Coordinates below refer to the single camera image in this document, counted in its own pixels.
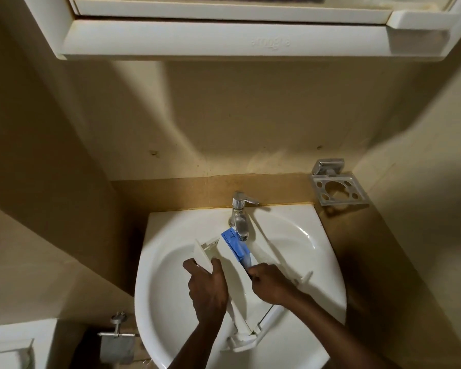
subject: blue plastic part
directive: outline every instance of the blue plastic part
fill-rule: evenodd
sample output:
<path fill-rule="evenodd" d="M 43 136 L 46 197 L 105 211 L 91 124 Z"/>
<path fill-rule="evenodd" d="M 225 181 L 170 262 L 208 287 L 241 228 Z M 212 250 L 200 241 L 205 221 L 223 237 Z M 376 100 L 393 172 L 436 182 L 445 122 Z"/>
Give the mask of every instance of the blue plastic part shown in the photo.
<path fill-rule="evenodd" d="M 242 266 L 247 269 L 251 264 L 251 252 L 246 246 L 245 242 L 241 242 L 237 239 L 237 234 L 234 228 L 229 228 L 222 233 L 222 237 L 227 245 L 230 247 L 236 259 L 242 264 Z"/>

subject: sink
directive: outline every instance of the sink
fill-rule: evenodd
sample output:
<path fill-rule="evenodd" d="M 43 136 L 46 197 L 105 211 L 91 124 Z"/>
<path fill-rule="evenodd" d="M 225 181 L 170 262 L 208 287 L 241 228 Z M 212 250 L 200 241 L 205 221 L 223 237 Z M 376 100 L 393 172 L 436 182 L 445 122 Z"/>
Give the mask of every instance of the sink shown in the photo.
<path fill-rule="evenodd" d="M 273 255 L 298 277 L 312 275 L 303 291 L 344 323 L 344 281 L 320 219 L 310 204 L 246 208 L 252 218 L 247 243 L 263 235 Z M 231 209 L 151 213 L 135 283 L 135 317 L 144 346 L 159 368 L 167 368 L 197 326 L 189 297 L 190 274 L 182 267 L 195 241 L 205 243 L 228 229 Z M 285 311 L 255 348 L 222 351 L 234 323 L 227 314 L 208 368 L 319 369 L 328 354 L 292 313 Z"/>

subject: chrome faucet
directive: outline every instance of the chrome faucet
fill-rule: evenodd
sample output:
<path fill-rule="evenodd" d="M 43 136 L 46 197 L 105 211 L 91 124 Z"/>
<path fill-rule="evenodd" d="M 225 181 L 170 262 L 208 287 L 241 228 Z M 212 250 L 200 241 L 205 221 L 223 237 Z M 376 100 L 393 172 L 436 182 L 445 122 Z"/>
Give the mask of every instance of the chrome faucet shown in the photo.
<path fill-rule="evenodd" d="M 244 213 L 244 206 L 247 203 L 259 204 L 256 199 L 248 197 L 241 191 L 234 192 L 232 197 L 232 213 L 229 218 L 229 226 L 235 229 L 240 241 L 246 241 L 249 235 L 248 220 Z"/>

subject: hand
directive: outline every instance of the hand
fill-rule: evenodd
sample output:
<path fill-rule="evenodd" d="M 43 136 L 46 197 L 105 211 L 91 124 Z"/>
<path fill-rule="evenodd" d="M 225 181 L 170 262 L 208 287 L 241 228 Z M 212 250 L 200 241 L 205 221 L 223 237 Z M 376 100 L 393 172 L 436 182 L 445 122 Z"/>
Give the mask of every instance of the hand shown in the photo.
<path fill-rule="evenodd" d="M 275 264 L 261 263 L 248 268 L 248 273 L 253 278 L 253 291 L 267 303 L 283 305 L 297 290 Z"/>
<path fill-rule="evenodd" d="M 191 274 L 188 287 L 193 308 L 200 323 L 222 323 L 226 314 L 229 293 L 220 260 L 212 259 L 213 272 L 210 274 L 194 259 L 183 262 L 183 267 Z"/>

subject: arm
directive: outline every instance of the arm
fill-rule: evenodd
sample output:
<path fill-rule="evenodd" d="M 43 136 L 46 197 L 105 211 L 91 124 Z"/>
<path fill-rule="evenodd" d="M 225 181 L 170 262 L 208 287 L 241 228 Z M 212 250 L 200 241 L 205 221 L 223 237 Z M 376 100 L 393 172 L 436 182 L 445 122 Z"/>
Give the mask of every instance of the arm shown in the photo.
<path fill-rule="evenodd" d="M 280 304 L 295 314 L 318 338 L 331 361 L 344 369 L 395 369 L 395 364 L 372 352 L 314 299 L 299 291 L 276 265 L 258 264 L 248 269 L 253 291 L 270 304 Z"/>
<path fill-rule="evenodd" d="M 210 274 L 194 259 L 183 267 L 191 274 L 188 287 L 196 311 L 198 326 L 181 348 L 169 369 L 204 369 L 213 343 L 226 314 L 228 301 L 227 282 L 220 260 L 212 259 Z"/>

